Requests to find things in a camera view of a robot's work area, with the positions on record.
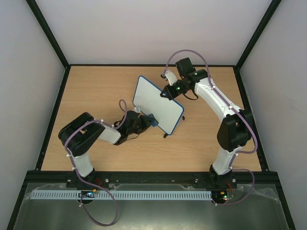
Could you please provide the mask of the blue whiteboard eraser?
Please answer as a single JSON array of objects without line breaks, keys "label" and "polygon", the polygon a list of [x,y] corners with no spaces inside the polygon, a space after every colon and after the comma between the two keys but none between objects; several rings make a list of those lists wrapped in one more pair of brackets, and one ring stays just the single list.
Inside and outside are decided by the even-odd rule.
[{"label": "blue whiteboard eraser", "polygon": [[149,114],[148,117],[149,117],[149,122],[150,122],[151,126],[153,126],[153,127],[158,126],[158,121],[155,119],[153,114]]}]

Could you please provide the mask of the small blue-framed whiteboard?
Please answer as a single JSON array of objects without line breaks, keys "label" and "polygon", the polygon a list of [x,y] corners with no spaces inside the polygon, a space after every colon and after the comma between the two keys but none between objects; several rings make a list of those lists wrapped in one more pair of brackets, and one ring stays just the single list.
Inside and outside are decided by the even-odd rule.
[{"label": "small blue-framed whiteboard", "polygon": [[138,77],[132,104],[140,108],[145,115],[152,114],[157,121],[157,126],[165,134],[172,135],[179,124],[184,107],[175,100],[168,100],[160,96],[162,90],[146,77]]}]

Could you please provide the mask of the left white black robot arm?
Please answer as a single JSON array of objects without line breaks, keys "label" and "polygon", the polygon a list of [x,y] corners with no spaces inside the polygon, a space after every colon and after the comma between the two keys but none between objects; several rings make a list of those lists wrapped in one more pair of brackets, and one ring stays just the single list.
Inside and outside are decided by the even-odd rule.
[{"label": "left white black robot arm", "polygon": [[85,183],[86,187],[97,187],[102,183],[94,179],[94,167],[88,153],[91,146],[98,139],[118,146],[127,141],[130,135],[138,136],[157,124],[152,114],[141,115],[134,110],[126,111],[122,119],[112,125],[84,112],[62,128],[58,138],[67,151],[77,179]]}]

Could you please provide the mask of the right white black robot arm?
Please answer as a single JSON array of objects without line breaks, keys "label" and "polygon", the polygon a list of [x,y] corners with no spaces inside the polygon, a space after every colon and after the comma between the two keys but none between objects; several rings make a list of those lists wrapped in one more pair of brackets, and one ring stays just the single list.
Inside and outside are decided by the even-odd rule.
[{"label": "right white black robot arm", "polygon": [[160,96],[173,100],[192,91],[196,98],[202,98],[215,112],[221,124],[217,133],[220,146],[216,160],[210,166],[209,182],[213,187],[222,187],[229,182],[235,157],[243,153],[242,148],[255,137],[252,130],[252,113],[242,110],[230,101],[211,79],[209,68],[196,70],[187,57],[176,63],[180,79],[164,69],[161,74],[168,84]]}]

